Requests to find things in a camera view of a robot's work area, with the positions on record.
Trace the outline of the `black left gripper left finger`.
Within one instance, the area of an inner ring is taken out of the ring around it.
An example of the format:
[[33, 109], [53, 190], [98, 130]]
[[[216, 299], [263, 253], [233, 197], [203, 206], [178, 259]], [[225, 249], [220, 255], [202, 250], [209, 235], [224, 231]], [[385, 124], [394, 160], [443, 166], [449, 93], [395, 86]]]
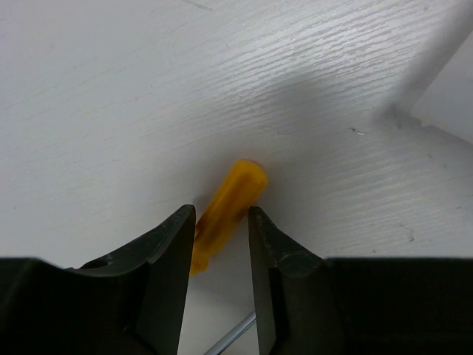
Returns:
[[80, 268], [1, 260], [3, 354], [175, 354], [195, 208]]

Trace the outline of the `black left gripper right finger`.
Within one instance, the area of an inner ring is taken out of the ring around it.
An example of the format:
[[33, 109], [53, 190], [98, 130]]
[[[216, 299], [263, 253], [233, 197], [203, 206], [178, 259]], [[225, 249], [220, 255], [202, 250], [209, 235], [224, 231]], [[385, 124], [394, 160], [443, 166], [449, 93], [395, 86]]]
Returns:
[[323, 259], [248, 213], [261, 354], [470, 354], [472, 261]]

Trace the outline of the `yellow screwdriver long shaft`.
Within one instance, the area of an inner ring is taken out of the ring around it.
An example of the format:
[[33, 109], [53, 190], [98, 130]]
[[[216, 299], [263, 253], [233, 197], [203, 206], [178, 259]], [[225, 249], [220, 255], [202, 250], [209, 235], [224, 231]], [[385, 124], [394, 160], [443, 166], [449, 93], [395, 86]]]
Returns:
[[190, 276], [210, 305], [251, 308], [242, 223], [267, 185], [258, 163], [237, 160], [197, 221]]

